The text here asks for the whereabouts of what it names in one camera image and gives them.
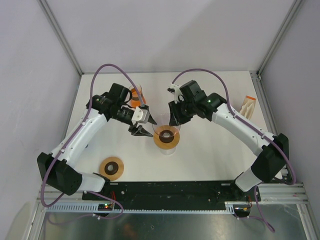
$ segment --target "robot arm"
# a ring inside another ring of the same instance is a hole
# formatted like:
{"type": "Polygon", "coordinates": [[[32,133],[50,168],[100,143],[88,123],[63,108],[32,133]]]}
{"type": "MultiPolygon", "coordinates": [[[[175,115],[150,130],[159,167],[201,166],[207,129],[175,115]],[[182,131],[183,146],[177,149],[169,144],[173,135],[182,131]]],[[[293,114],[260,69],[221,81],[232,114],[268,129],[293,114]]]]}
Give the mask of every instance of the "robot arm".
{"type": "Polygon", "coordinates": [[[271,139],[288,156],[289,144],[285,135],[274,136],[271,132],[263,131],[232,107],[236,116],[260,129],[263,133],[260,136],[230,112],[223,97],[217,93],[207,96],[194,80],[182,86],[171,84],[168,91],[174,94],[174,101],[169,103],[171,126],[185,124],[194,115],[198,115],[230,131],[257,156],[252,166],[234,181],[241,191],[247,192],[261,182],[270,182],[285,165],[286,162],[281,154],[264,138],[271,139]]]}
{"type": "Polygon", "coordinates": [[[104,185],[109,183],[107,178],[99,174],[80,173],[75,171],[74,168],[80,154],[92,137],[110,119],[128,124],[130,126],[128,131],[133,136],[153,136],[142,125],[138,126],[138,123],[155,123],[150,115],[149,107],[145,105],[136,107],[135,110],[124,107],[127,103],[128,94],[132,97],[129,89],[114,83],[109,92],[93,96],[92,109],[87,119],[83,120],[88,112],[89,104],[87,104],[87,109],[84,111],[79,123],[70,134],[50,154],[42,152],[38,156],[37,163],[42,179],[44,179],[49,165],[58,156],[49,174],[47,184],[67,195],[72,195],[76,191],[100,192],[104,185]],[[63,148],[69,139],[71,140],[67,147],[63,148]]]}

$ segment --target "purple wire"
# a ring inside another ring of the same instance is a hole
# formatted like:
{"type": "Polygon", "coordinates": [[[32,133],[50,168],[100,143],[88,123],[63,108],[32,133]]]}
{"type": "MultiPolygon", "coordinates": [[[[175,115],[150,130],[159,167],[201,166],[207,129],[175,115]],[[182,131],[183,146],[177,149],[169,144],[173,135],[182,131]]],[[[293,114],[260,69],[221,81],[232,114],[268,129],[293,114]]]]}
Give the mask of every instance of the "purple wire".
{"type": "MultiPolygon", "coordinates": [[[[213,71],[210,71],[210,70],[207,70],[207,69],[203,69],[203,68],[191,68],[191,69],[188,69],[188,70],[185,70],[181,73],[179,73],[175,79],[172,81],[172,84],[175,83],[175,81],[182,75],[182,74],[185,74],[185,73],[188,73],[188,72],[194,72],[194,71],[201,71],[201,72],[207,72],[209,74],[212,74],[214,76],[216,76],[220,82],[222,83],[223,87],[224,87],[224,91],[225,91],[225,95],[226,95],[226,105],[227,105],[227,108],[228,110],[230,111],[230,113],[233,115],[234,118],[238,119],[240,122],[242,122],[243,124],[245,124],[247,127],[249,127],[250,129],[252,129],[253,131],[255,131],[259,136],[261,136],[262,138],[265,138],[270,144],[272,144],[272,146],[275,147],[275,149],[281,154],[281,156],[283,157],[283,159],[285,160],[285,163],[287,164],[288,166],[288,169],[291,173],[291,177],[292,177],[292,182],[286,182],[286,181],[283,181],[281,179],[278,179],[275,177],[275,179],[277,179],[278,181],[280,181],[281,183],[284,183],[284,184],[287,184],[287,185],[294,185],[297,181],[297,177],[296,177],[296,173],[288,159],[288,157],[285,155],[285,153],[282,151],[282,149],[277,145],[275,144],[269,137],[265,136],[263,134],[263,132],[261,132],[259,129],[255,128],[253,125],[251,125],[249,122],[245,121],[244,119],[242,119],[241,117],[239,117],[235,112],[234,110],[232,109],[231,107],[231,104],[230,104],[230,98],[229,98],[229,92],[228,92],[228,89],[227,89],[227,85],[225,84],[225,82],[222,80],[222,78],[214,73],[213,71]]],[[[254,192],[256,193],[257,191],[257,185],[254,186],[254,192]]],[[[257,220],[260,220],[262,222],[265,223],[265,225],[267,226],[267,228],[272,232],[272,233],[275,233],[276,230],[275,228],[265,219],[265,216],[263,215],[262,213],[262,209],[259,205],[259,202],[258,202],[258,198],[257,198],[257,195],[254,194],[254,198],[255,198],[255,202],[256,202],[256,206],[259,210],[259,213],[261,215],[261,217],[258,217],[258,216],[250,216],[249,218],[252,218],[252,219],[257,219],[257,220]]]]}
{"type": "MultiPolygon", "coordinates": [[[[117,70],[119,70],[128,80],[129,82],[131,83],[131,85],[134,87],[136,93],[138,94],[138,98],[140,100],[140,103],[141,103],[141,106],[144,106],[145,103],[141,97],[141,94],[137,88],[137,86],[135,85],[135,83],[132,81],[132,79],[120,68],[118,67],[117,65],[114,65],[112,63],[107,63],[107,64],[103,64],[102,66],[100,66],[96,72],[94,73],[93,75],[93,78],[92,78],[92,81],[91,81],[91,86],[90,86],[90,100],[89,100],[89,107],[88,107],[88,111],[86,112],[84,118],[83,118],[83,122],[85,122],[90,114],[90,111],[92,109],[92,102],[93,102],[93,91],[94,91],[94,82],[96,80],[96,77],[98,75],[98,73],[100,72],[101,69],[103,69],[104,67],[113,67],[113,68],[116,68],[117,70]]],[[[54,167],[56,161],[58,160],[59,156],[62,154],[62,150],[64,150],[68,144],[71,142],[71,140],[77,135],[77,133],[80,131],[80,129],[83,127],[82,124],[80,124],[76,130],[72,133],[72,135],[68,138],[68,140],[64,143],[64,145],[62,146],[61,150],[59,150],[59,152],[56,154],[56,156],[54,157],[54,159],[52,160],[51,164],[49,165],[48,169],[46,170],[46,173],[44,175],[44,178],[43,178],[43,181],[42,181],[42,186],[41,186],[41,192],[40,192],[40,201],[41,201],[41,204],[45,207],[45,208],[49,208],[51,206],[53,206],[56,202],[59,201],[59,199],[61,199],[61,197],[64,195],[64,193],[61,193],[60,196],[58,196],[56,198],[56,200],[54,200],[53,202],[51,202],[50,204],[46,204],[45,203],[45,187],[46,187],[46,183],[48,181],[48,177],[49,177],[49,174],[52,170],[52,168],[54,167]]]]}

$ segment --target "purple cable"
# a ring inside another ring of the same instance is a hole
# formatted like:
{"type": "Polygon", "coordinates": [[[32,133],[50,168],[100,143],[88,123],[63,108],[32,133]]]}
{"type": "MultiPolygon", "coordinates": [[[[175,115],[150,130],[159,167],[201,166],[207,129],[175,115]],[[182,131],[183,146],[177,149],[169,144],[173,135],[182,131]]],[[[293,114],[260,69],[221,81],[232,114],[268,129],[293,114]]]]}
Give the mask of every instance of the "purple cable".
{"type": "MultiPolygon", "coordinates": [[[[104,67],[113,67],[113,68],[116,68],[117,70],[119,70],[128,80],[129,82],[131,83],[131,85],[134,87],[136,93],[138,94],[138,98],[140,100],[140,103],[141,103],[141,106],[144,106],[145,103],[141,97],[141,94],[137,88],[137,86],[135,85],[135,83],[132,81],[132,79],[120,68],[118,67],[117,65],[114,65],[112,63],[107,63],[107,64],[103,64],[102,66],[100,66],[96,72],[94,73],[93,75],[93,78],[92,78],[92,81],[91,81],[91,86],[90,86],[90,100],[89,100],[89,107],[88,107],[88,111],[86,112],[84,118],[83,118],[83,122],[85,122],[90,114],[90,111],[92,109],[92,102],[93,102],[93,91],[94,91],[94,82],[96,80],[96,77],[98,75],[98,73],[100,72],[101,69],[103,69],[104,67]]],[[[52,170],[52,168],[54,167],[56,161],[58,160],[59,156],[62,154],[62,150],[64,150],[68,144],[71,142],[71,140],[75,137],[75,135],[77,135],[77,133],[80,131],[80,129],[83,127],[82,124],[80,124],[76,130],[72,133],[72,135],[68,138],[68,140],[64,143],[64,145],[62,146],[61,150],[56,154],[56,156],[54,157],[54,159],[52,160],[50,166],[48,167],[48,169],[46,170],[46,173],[44,175],[44,178],[43,178],[43,181],[42,181],[42,186],[41,186],[41,192],[40,192],[40,201],[41,201],[41,204],[45,207],[45,208],[49,208],[51,206],[53,206],[56,202],[59,201],[59,199],[61,199],[61,197],[64,195],[64,193],[61,193],[60,196],[58,196],[56,198],[56,200],[54,200],[53,202],[51,202],[50,204],[46,204],[45,203],[45,187],[46,187],[46,183],[47,183],[47,180],[48,180],[48,177],[49,177],[49,174],[52,170]]]]}
{"type": "MultiPolygon", "coordinates": [[[[179,73],[175,79],[172,81],[172,84],[175,83],[175,81],[182,75],[182,74],[185,74],[185,73],[188,73],[188,72],[194,72],[194,71],[201,71],[201,72],[207,72],[209,74],[212,74],[214,76],[216,76],[220,82],[222,83],[223,87],[224,87],[224,91],[225,91],[225,95],[226,95],[226,105],[227,105],[227,108],[228,110],[230,111],[230,113],[233,115],[234,118],[238,119],[240,122],[242,122],[243,124],[245,124],[246,126],[248,126],[250,129],[252,129],[253,131],[255,131],[259,136],[265,138],[270,144],[272,144],[272,146],[275,147],[275,149],[281,154],[281,156],[284,158],[285,160],[285,163],[287,164],[288,166],[288,170],[290,171],[290,174],[291,174],[291,177],[292,177],[292,182],[286,182],[286,181],[283,181],[281,179],[278,179],[275,177],[275,179],[277,179],[278,181],[280,181],[281,183],[284,183],[284,184],[287,184],[287,185],[294,185],[297,181],[297,177],[296,177],[296,173],[291,165],[291,163],[289,162],[289,159],[288,157],[285,155],[285,153],[282,151],[282,149],[277,145],[275,144],[269,137],[267,136],[264,136],[264,134],[257,128],[255,128],[253,125],[251,125],[249,122],[245,121],[244,119],[242,119],[241,117],[239,117],[238,115],[236,115],[236,113],[233,111],[232,107],[231,107],[231,104],[230,104],[230,98],[229,98],[229,92],[228,92],[228,89],[227,89],[227,85],[225,84],[225,82],[222,80],[222,78],[214,73],[213,71],[210,71],[210,70],[207,70],[207,69],[203,69],[203,68],[192,68],[192,69],[188,69],[188,70],[185,70],[181,73],[179,73]]],[[[254,186],[254,192],[257,191],[257,185],[254,186]]],[[[267,220],[265,219],[265,216],[263,215],[262,213],[262,209],[259,205],[259,202],[258,202],[258,198],[257,198],[257,195],[254,195],[254,198],[255,198],[255,202],[256,202],[256,206],[259,210],[259,213],[261,215],[261,217],[258,217],[258,216],[250,216],[249,218],[252,218],[252,219],[257,219],[257,220],[260,220],[260,221],[263,221],[265,223],[265,225],[267,226],[267,228],[272,232],[272,233],[275,233],[276,230],[274,229],[274,227],[269,223],[267,222],[267,220]]]]}
{"type": "MultiPolygon", "coordinates": [[[[228,92],[228,89],[227,89],[227,85],[225,84],[225,82],[222,80],[222,78],[214,73],[213,71],[210,71],[210,70],[207,70],[207,69],[203,69],[203,68],[191,68],[191,69],[188,69],[188,70],[185,70],[181,73],[179,73],[175,79],[172,81],[172,84],[175,83],[175,81],[182,75],[182,74],[185,74],[185,73],[188,73],[188,72],[194,72],[194,71],[201,71],[201,72],[207,72],[209,74],[212,74],[214,75],[215,77],[217,77],[220,82],[222,83],[223,85],[223,88],[224,88],[224,91],[225,91],[225,96],[226,96],[226,105],[227,105],[227,108],[228,110],[230,111],[230,113],[233,115],[233,117],[235,117],[236,119],[238,119],[240,122],[242,122],[243,124],[245,124],[246,126],[248,126],[250,129],[252,129],[253,131],[255,131],[259,136],[263,136],[264,134],[257,128],[255,128],[253,125],[251,125],[249,122],[245,121],[244,119],[242,119],[241,117],[239,117],[238,115],[236,115],[236,113],[233,111],[232,107],[231,107],[231,104],[230,104],[230,98],[229,98],[229,92],[228,92]]],[[[294,185],[297,181],[297,177],[296,177],[296,173],[288,159],[288,157],[285,155],[285,153],[281,150],[281,148],[275,144],[270,138],[268,138],[267,136],[263,136],[270,144],[272,144],[272,146],[275,147],[275,149],[277,149],[277,151],[281,154],[281,156],[283,157],[283,159],[285,160],[285,163],[287,164],[288,166],[288,170],[290,171],[291,173],[291,177],[292,177],[292,182],[285,182],[281,179],[278,179],[276,178],[278,181],[280,181],[281,183],[284,183],[284,184],[287,184],[287,185],[294,185]]]]}

